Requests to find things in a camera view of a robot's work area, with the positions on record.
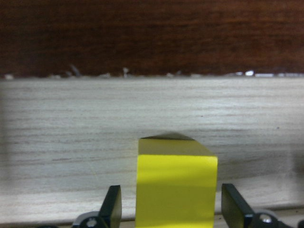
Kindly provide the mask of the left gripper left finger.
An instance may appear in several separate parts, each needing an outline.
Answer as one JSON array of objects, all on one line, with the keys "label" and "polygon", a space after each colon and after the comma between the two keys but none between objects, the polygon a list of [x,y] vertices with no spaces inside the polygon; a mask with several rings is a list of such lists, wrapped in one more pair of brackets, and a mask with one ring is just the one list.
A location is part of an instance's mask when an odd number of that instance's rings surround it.
[{"label": "left gripper left finger", "polygon": [[110,186],[99,211],[81,214],[73,228],[119,228],[122,219],[121,186]]}]

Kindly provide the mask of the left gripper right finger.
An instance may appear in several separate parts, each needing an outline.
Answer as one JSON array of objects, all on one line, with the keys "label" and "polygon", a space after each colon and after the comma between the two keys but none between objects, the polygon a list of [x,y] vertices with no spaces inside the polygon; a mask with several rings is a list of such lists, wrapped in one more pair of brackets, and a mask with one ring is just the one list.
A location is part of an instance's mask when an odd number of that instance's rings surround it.
[{"label": "left gripper right finger", "polygon": [[253,210],[231,183],[221,186],[221,213],[229,228],[284,228],[269,210]]}]

